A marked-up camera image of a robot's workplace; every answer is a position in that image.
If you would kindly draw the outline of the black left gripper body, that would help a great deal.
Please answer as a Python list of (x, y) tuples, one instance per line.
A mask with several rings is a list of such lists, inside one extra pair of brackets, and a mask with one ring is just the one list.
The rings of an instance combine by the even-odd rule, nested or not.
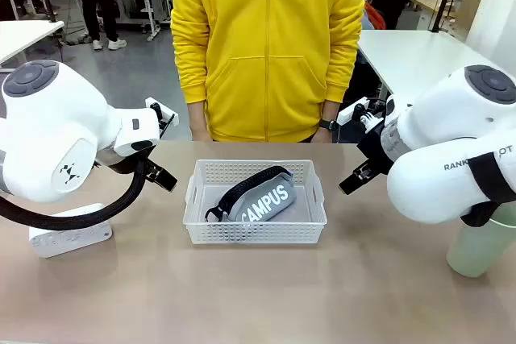
[(157, 176), (161, 172), (161, 166), (149, 159), (156, 146), (152, 143), (133, 143), (130, 151), (135, 151), (128, 156), (120, 156), (113, 147), (106, 147), (96, 155), (96, 165), (106, 166), (121, 175), (134, 174), (141, 176)]

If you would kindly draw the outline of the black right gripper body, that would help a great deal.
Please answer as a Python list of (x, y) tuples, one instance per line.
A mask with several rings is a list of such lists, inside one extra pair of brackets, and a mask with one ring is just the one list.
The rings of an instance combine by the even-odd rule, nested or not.
[(360, 123), (364, 126), (364, 137), (357, 147), (366, 157), (366, 161), (359, 166), (359, 170), (388, 172), (393, 166), (393, 161), (381, 145), (381, 133), (385, 129), (385, 120), (376, 116), (361, 116)]

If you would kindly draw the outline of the person right hand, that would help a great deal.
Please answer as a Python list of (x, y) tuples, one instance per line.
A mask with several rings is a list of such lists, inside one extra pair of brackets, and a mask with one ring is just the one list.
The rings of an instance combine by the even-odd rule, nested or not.
[(205, 102), (189, 103), (187, 105), (189, 115), (189, 128), (193, 141), (211, 142), (213, 139), (208, 130), (205, 116)]

